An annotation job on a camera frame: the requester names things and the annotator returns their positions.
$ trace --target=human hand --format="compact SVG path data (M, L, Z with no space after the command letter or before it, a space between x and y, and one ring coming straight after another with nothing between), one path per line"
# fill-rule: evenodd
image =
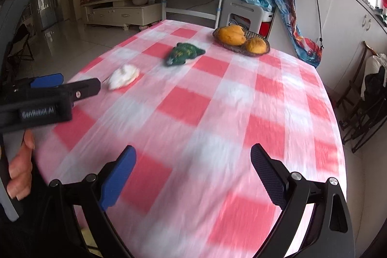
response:
M11 181L7 185L8 195L13 199L22 200L31 192L32 184L32 150L35 149L34 135L27 129L19 152L9 163Z

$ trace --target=tablecloth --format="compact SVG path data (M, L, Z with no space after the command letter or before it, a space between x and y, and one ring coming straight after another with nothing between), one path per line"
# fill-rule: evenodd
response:
M346 194L339 129L316 70L275 49L259 58L233 53L212 31L165 20L130 37L72 81L104 81L124 63L140 76L116 91L102 84L75 105L71 122L35 132L47 182L80 181L135 147L137 164L107 214L137 258L252 257L281 212L251 165L255 143L309 180L336 177ZM166 67L178 42L206 54ZM298 249L311 209L288 253Z

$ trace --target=screw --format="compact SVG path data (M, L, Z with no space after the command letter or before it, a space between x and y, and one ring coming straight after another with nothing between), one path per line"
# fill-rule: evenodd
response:
M96 179L97 179L96 174L89 174L86 176L86 181L88 181L89 183L94 182Z
M296 181L299 181L299 180L301 180L302 175L298 172L293 172L293 173L291 173L291 178L295 179Z
M338 182L338 180L336 179L336 178L334 178L334 177L331 177L330 179L329 179L329 182L332 184L332 185L334 185L334 186L336 186L339 182Z
M53 179L51 182L50 182L50 187L56 187L59 185L59 180L58 179Z

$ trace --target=green toy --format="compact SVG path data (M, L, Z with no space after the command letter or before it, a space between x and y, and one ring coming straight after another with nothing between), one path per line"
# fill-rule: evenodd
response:
M187 59L195 59L206 51L189 43L177 43L166 60L167 66L184 65Z

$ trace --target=cabinet handle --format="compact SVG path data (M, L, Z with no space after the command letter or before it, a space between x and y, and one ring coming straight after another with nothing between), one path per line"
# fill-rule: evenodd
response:
M364 28L366 23L367 23L367 15L364 16L363 23L361 24L361 27Z
M368 23L369 23L369 25L368 25L368 28L365 29L366 31L368 31L369 29L371 29L371 19L368 20Z

